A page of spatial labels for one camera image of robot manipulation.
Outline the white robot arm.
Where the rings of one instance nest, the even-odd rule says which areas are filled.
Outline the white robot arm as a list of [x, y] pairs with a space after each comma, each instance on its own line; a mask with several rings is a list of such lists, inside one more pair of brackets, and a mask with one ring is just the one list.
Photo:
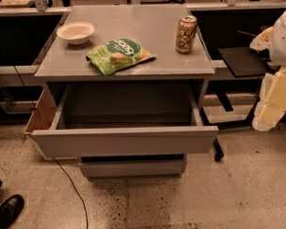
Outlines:
[[250, 48], [257, 52], [268, 50], [271, 62], [280, 67], [275, 74], [265, 74], [252, 122], [255, 130], [267, 132], [286, 113], [286, 11], [272, 27], [253, 39]]

